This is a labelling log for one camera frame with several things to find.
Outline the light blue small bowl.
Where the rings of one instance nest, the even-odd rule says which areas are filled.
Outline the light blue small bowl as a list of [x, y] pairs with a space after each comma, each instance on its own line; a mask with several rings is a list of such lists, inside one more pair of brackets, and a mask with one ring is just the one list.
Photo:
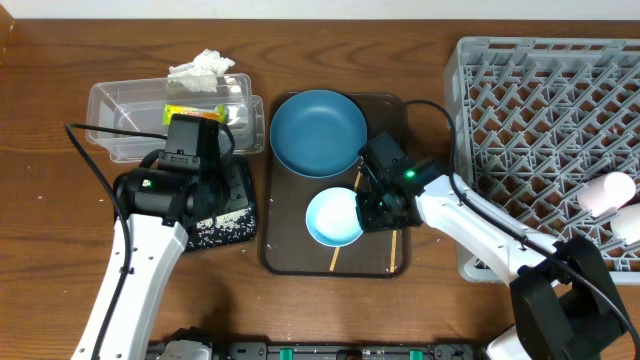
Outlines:
[[358, 240], [363, 229], [356, 212], [356, 193], [343, 187], [319, 192], [307, 206], [305, 223], [314, 240], [340, 248]]

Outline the white cup pink inside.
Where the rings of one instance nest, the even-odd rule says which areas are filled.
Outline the white cup pink inside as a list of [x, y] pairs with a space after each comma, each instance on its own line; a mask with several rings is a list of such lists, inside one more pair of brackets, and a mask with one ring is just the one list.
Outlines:
[[636, 185], [629, 175], [611, 172], [587, 182], [577, 194], [577, 201], [582, 210], [600, 217], [621, 208], [635, 192]]

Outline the white cup green inside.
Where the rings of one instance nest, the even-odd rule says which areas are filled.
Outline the white cup green inside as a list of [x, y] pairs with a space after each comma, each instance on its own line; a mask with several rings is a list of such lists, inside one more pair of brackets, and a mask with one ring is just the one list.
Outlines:
[[640, 239], [640, 204], [625, 206], [617, 211], [610, 221], [614, 237], [626, 245], [633, 245]]

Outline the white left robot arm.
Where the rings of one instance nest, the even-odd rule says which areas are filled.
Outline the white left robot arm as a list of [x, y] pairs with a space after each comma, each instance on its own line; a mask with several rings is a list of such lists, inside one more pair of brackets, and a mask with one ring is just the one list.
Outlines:
[[75, 359], [142, 359], [147, 350], [158, 308], [175, 264], [187, 251], [205, 250], [251, 240], [257, 230], [255, 206], [244, 195], [252, 189], [248, 164], [234, 164], [237, 194], [233, 205], [217, 217], [200, 221], [189, 235], [179, 224], [165, 226], [159, 217], [132, 215], [127, 220], [131, 235], [132, 273], [127, 276], [111, 313], [102, 343], [96, 344], [109, 302], [117, 287], [119, 266], [124, 261], [124, 233], [114, 231], [112, 255], [84, 334], [73, 354]]

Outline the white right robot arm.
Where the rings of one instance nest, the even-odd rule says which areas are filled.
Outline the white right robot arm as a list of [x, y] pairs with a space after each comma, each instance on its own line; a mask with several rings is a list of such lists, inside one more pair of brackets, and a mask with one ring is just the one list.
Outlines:
[[371, 189], [356, 197], [366, 232], [423, 224], [472, 252], [508, 286], [514, 325], [485, 348], [489, 359], [597, 359], [639, 334], [598, 248], [560, 241], [502, 213], [434, 162], [362, 159]]

